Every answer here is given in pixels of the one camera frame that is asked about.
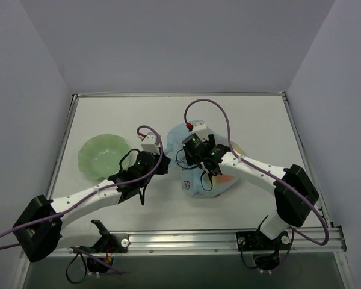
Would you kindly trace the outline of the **blue translucent plastic bag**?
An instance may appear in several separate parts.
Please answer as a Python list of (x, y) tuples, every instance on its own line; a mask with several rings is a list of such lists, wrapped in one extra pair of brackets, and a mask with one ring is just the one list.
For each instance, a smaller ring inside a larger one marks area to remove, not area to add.
[(170, 165), (180, 171), (180, 184), (187, 195), (193, 198), (213, 198), (239, 183), (239, 179), (234, 177), (231, 182), (217, 184), (215, 176), (209, 178), (202, 169), (188, 166), (182, 141), (189, 135), (190, 132), (183, 123), (173, 127), (167, 134), (167, 147), (164, 150), (165, 155), (171, 159)]

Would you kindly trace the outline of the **orange fake peach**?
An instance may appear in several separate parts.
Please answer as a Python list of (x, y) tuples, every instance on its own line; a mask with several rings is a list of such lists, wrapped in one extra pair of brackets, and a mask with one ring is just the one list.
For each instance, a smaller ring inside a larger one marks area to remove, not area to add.
[(234, 179), (235, 178), (233, 176), (230, 176), (230, 175), (217, 175), (215, 177), (215, 180), (216, 180), (217, 184), (223, 184), (223, 183), (231, 182)]

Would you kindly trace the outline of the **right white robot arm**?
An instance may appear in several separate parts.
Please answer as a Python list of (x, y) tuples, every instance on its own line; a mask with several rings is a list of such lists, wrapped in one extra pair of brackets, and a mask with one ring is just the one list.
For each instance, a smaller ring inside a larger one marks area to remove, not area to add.
[(269, 214), (259, 225), (255, 241), (261, 248), (271, 247), (289, 227), (303, 226), (310, 213), (323, 221), (315, 204), (319, 194), (305, 170), (272, 166), (240, 155), (231, 142), (216, 144), (212, 134), (200, 138), (192, 134), (182, 142), (188, 165), (197, 165), (209, 176), (229, 175), (247, 181), (274, 197), (276, 212)]

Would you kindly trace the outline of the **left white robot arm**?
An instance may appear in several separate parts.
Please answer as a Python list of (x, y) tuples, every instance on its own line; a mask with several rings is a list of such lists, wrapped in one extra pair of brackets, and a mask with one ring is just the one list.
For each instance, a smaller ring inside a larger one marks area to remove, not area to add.
[(34, 263), (56, 249), (72, 247), (81, 237), (67, 227), (81, 217), (135, 196), (144, 199), (152, 177), (167, 174), (170, 161), (165, 154), (139, 151), (133, 165), (92, 188), (52, 200), (34, 197), (13, 226), (28, 260)]

